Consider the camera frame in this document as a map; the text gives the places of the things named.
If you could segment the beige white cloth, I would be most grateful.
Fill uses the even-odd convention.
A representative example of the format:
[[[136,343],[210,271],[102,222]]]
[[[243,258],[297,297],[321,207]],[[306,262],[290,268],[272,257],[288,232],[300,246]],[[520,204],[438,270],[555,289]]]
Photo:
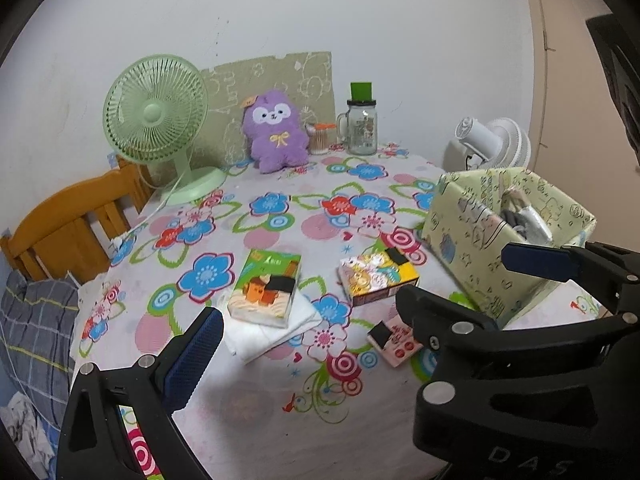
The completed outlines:
[[[511,186],[502,193],[500,217],[527,243],[553,245],[553,235],[548,224],[519,188]]]

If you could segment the green tissue pack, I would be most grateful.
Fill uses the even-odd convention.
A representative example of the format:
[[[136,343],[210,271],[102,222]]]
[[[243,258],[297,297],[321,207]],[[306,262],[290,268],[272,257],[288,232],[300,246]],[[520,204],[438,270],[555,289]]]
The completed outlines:
[[[252,249],[232,290],[232,318],[275,328],[288,326],[301,255]]]

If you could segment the folded white cloth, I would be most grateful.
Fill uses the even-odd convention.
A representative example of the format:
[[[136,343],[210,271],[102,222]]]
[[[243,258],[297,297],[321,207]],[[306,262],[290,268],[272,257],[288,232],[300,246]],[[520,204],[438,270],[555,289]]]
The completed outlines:
[[[228,311],[230,297],[231,292],[227,289],[220,295],[216,304],[224,318],[222,341],[232,356],[238,356],[244,363],[254,361],[279,344],[317,327],[323,321],[321,314],[299,289],[294,292],[288,326],[285,328],[252,324],[232,318]]]

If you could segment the yellow cartoon storage box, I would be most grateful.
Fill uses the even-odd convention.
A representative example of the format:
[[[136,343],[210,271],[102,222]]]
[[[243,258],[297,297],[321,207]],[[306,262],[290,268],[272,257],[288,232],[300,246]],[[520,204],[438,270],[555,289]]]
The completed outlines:
[[[500,217],[502,196],[518,191],[541,216],[554,247],[584,246],[596,217],[526,168],[444,174],[437,182],[422,238],[480,312],[504,327],[539,304],[555,282],[506,270],[502,248],[526,238]]]

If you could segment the white standing fan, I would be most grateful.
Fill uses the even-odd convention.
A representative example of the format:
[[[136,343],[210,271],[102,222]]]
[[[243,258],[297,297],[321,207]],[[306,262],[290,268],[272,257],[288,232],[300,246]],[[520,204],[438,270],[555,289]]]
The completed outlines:
[[[465,117],[454,138],[463,148],[466,170],[527,167],[532,157],[528,134],[511,118],[499,117],[483,124]]]

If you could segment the grey plaid pillow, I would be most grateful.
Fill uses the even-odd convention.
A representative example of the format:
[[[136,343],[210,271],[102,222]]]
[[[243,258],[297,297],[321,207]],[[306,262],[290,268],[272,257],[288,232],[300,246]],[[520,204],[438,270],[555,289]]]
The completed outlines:
[[[1,297],[1,362],[13,385],[58,429],[72,388],[77,315],[78,288],[71,281],[9,274]]]

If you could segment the wooden chair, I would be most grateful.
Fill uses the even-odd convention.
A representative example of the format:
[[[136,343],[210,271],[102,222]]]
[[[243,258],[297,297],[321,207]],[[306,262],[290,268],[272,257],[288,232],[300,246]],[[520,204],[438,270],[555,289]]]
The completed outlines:
[[[99,222],[108,238],[130,229],[122,208],[129,198],[142,211],[152,196],[148,168],[118,156],[117,167],[102,176],[72,184],[34,208],[11,235],[2,235],[1,250],[9,265],[25,278],[59,280],[72,274],[81,284],[110,266],[90,221]]]

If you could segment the yellow cartoon tissue box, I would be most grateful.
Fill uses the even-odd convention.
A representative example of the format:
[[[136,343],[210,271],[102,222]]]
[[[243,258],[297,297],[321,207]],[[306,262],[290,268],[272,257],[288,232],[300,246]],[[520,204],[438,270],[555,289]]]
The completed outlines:
[[[343,259],[337,275],[353,307],[393,297],[401,287],[419,281],[416,268],[396,248]]]

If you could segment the glass mason jar mug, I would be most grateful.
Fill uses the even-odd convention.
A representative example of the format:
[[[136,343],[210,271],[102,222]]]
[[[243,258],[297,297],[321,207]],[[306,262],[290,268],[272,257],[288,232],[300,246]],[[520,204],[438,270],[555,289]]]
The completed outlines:
[[[350,154],[369,156],[378,150],[378,112],[370,82],[350,84],[347,110],[337,116],[336,131]]]

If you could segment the purple plush toy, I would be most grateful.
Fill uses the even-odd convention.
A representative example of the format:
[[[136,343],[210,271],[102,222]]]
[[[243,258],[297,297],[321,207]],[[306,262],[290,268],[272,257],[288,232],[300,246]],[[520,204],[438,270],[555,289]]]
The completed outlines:
[[[308,162],[309,136],[300,126],[299,110],[277,89],[246,98],[242,129],[250,157],[262,174]]]

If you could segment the green desk fan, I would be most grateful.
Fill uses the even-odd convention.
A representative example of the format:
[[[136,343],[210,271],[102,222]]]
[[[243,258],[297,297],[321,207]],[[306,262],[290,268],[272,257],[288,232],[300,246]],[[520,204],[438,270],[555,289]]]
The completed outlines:
[[[103,131],[116,154],[130,162],[172,162],[177,177],[162,189],[160,201],[181,205],[200,200],[226,180],[219,168],[191,167],[207,112],[201,72],[177,55],[150,55],[125,68],[107,91]]]

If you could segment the toothpick jar orange lid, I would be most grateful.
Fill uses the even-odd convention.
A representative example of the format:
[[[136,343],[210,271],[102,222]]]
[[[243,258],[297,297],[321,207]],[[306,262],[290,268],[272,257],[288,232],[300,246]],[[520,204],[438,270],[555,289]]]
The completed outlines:
[[[308,134],[308,151],[311,155],[323,155],[329,151],[331,145],[331,134],[334,133],[336,125],[328,124],[306,124],[305,130]]]

